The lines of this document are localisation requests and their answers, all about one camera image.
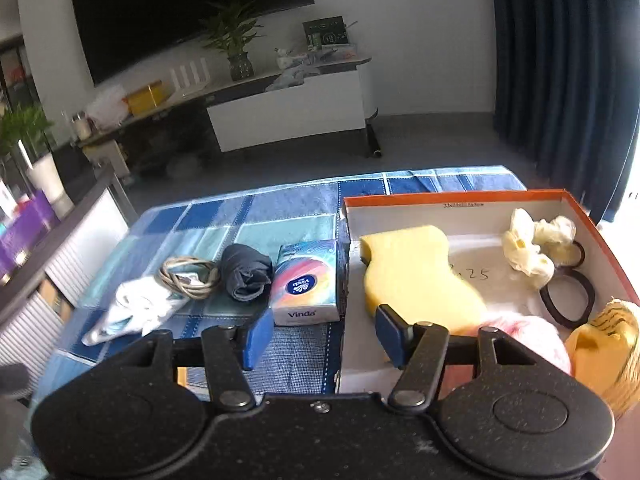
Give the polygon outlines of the dark grey sock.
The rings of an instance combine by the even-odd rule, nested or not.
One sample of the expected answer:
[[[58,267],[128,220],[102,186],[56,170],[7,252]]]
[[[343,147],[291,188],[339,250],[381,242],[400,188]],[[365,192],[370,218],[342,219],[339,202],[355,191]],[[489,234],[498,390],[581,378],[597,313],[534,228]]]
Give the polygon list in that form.
[[[222,287],[235,301],[253,301],[272,283],[271,259],[244,244],[229,245],[222,253],[219,269]]]

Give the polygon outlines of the green yellow sponge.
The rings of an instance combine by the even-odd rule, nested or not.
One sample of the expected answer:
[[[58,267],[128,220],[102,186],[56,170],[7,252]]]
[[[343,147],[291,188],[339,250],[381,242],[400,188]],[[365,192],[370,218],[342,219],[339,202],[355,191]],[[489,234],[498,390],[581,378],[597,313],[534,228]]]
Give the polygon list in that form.
[[[449,263],[449,242],[437,226],[379,232],[360,238],[364,304],[370,315],[382,304],[407,324],[430,322],[464,335],[487,315],[477,289]]]

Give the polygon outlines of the colourful Vinda tissue pack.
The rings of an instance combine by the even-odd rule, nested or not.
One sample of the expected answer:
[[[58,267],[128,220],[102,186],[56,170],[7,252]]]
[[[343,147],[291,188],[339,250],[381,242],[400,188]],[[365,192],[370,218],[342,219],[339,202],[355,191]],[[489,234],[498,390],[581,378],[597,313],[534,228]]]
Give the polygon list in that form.
[[[269,309],[277,326],[337,322],[337,244],[316,240],[280,248]]]

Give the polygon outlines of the white plastic wrapper bag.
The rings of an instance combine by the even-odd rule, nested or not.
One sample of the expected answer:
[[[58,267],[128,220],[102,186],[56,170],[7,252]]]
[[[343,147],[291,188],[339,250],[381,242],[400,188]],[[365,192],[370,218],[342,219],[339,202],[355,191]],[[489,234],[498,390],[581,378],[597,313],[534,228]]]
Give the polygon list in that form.
[[[118,286],[110,306],[99,321],[81,338],[87,347],[121,336],[142,336],[159,328],[190,299],[160,284],[154,276],[145,276]]]

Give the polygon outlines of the pink fluffy plush ball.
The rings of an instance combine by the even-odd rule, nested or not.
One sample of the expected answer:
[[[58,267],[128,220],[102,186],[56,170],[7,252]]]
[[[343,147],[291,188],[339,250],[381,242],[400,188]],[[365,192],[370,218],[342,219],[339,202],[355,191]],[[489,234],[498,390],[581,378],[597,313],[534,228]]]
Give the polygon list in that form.
[[[502,330],[564,373],[572,374],[572,363],[564,342],[555,326],[544,318],[504,312],[488,318],[485,324]]]

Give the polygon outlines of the cream yellow scrunchie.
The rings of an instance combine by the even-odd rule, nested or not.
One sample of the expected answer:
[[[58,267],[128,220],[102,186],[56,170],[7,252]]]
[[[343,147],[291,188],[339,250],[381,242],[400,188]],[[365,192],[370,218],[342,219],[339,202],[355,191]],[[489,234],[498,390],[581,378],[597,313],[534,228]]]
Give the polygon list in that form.
[[[564,216],[535,221],[523,208],[512,211],[510,226],[502,236],[506,262],[541,290],[560,269],[574,269],[585,258],[576,240],[575,223]]]

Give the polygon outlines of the yellow striped sock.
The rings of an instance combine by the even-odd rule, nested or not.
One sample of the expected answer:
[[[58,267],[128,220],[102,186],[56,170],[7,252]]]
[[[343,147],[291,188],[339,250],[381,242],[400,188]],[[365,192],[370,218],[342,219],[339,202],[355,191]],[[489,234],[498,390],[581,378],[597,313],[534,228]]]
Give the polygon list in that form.
[[[620,419],[639,403],[639,307],[612,299],[565,341],[573,377]]]

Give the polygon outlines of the blue plaid tablecloth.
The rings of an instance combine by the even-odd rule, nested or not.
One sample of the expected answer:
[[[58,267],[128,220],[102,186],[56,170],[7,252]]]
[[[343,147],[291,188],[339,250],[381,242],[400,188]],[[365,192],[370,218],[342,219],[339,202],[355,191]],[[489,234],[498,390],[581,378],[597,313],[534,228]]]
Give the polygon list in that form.
[[[276,263],[282,245],[338,240],[345,284],[349,235],[344,198],[363,195],[526,190],[503,166],[378,172],[282,184],[157,206],[145,211],[126,236],[99,257],[94,278],[84,286],[75,312],[65,324],[37,389],[32,407],[93,365],[119,352],[140,335],[87,347],[81,337],[111,303],[120,283],[153,275],[170,256],[218,259],[232,243],[253,247]],[[170,318],[165,330],[176,339],[201,335],[209,326],[240,322],[266,298],[242,304],[226,294],[191,301]],[[275,328],[269,346],[246,377],[255,392],[334,393],[341,366],[344,323]]]

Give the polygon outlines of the orange white cardboard box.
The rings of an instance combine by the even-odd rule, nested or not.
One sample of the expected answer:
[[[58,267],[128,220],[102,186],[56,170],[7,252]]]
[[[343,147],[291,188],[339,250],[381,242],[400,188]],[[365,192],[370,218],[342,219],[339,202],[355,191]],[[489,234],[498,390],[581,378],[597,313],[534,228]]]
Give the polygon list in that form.
[[[596,290],[594,307],[611,299],[638,302],[639,296],[598,229],[569,192],[564,190],[476,191],[349,197],[344,217],[350,235],[348,294],[342,344],[342,365],[336,375],[339,393],[389,394],[399,378],[375,336],[364,307],[359,240],[368,234],[432,224],[449,240],[449,261],[460,278],[473,285],[492,312],[516,311],[548,316],[538,292],[504,258],[501,237],[516,208],[534,219],[569,218],[586,251],[579,270]]]

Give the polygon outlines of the white paper cup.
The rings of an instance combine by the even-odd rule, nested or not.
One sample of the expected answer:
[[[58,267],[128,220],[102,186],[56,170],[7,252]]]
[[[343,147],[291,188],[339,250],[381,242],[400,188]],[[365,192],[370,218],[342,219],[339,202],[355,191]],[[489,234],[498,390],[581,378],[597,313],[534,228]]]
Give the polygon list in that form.
[[[63,219],[73,209],[74,204],[66,194],[51,153],[33,162],[27,174],[32,185],[47,197],[59,219]]]

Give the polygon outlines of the white router with antennas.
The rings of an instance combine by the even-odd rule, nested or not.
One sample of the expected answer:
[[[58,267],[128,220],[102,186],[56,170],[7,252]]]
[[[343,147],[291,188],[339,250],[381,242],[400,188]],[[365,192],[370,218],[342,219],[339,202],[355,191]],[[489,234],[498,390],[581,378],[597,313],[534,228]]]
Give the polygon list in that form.
[[[174,87],[171,99],[185,99],[191,94],[198,93],[205,89],[210,83],[210,73],[206,58],[198,61],[190,61],[186,65],[180,65],[169,70],[170,81]]]

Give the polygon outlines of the yellow box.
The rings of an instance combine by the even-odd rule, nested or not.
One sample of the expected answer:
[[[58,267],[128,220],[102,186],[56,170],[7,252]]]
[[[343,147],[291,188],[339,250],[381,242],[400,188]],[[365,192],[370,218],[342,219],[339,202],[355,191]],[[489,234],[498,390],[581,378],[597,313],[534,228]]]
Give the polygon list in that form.
[[[131,115],[140,116],[159,107],[167,99],[168,94],[163,81],[157,80],[127,94],[124,101]]]

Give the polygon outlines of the long white TV cabinet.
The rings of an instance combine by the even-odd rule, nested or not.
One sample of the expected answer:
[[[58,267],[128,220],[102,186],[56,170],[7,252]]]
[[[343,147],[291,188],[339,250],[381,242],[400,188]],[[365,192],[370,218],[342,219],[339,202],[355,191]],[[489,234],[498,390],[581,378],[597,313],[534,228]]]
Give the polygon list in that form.
[[[378,114],[370,58],[299,65],[215,86],[80,142],[93,160],[123,176],[165,168],[179,155],[220,153],[343,131],[361,131]]]

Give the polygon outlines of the green leafy potted plant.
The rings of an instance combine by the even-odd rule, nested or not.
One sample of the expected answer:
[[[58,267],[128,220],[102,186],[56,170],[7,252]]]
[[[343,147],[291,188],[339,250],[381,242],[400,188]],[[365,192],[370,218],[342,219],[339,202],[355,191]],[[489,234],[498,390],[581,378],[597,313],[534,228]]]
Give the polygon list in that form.
[[[17,105],[14,110],[6,110],[1,116],[1,158],[10,157],[20,141],[34,159],[52,151],[49,136],[52,126],[53,122],[38,104]]]

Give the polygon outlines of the green picture box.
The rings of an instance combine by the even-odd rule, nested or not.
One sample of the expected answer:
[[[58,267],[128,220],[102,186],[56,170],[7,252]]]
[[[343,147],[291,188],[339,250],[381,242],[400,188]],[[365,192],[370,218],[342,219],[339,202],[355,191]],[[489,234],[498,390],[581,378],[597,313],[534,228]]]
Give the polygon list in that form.
[[[303,28],[309,51],[349,43],[347,27],[341,16],[306,21],[303,22]]]

